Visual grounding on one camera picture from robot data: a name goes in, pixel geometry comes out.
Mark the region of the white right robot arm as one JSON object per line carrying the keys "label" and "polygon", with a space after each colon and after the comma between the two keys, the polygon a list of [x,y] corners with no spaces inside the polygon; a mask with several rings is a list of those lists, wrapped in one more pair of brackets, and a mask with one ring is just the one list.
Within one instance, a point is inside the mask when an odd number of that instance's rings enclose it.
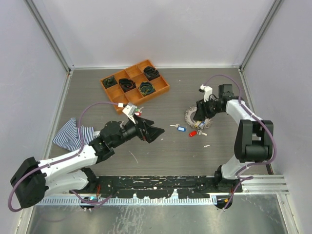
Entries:
{"label": "white right robot arm", "polygon": [[218,167],[213,178],[213,186],[219,192],[233,191],[245,170],[272,158],[273,123],[253,114],[241,97],[233,93],[231,84],[219,85],[218,96],[207,85],[201,85],[199,91],[203,93],[203,99],[196,103],[195,122],[204,122],[219,113],[226,113],[238,124],[234,155]]}

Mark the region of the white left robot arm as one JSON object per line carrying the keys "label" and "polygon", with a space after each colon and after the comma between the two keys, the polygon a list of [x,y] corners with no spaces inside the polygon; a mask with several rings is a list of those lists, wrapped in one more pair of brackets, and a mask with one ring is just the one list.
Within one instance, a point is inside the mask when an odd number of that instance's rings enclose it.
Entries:
{"label": "white left robot arm", "polygon": [[100,133],[89,143],[80,143],[78,150],[51,159],[37,161],[34,157],[24,160],[12,176],[12,192],[8,207],[13,212],[13,195],[17,197],[21,209],[32,207],[46,196],[66,190],[84,190],[93,193],[98,182],[92,171],[87,169],[109,159],[114,149],[138,137],[151,143],[165,132],[154,126],[152,120],[134,116],[126,124],[109,121]]}

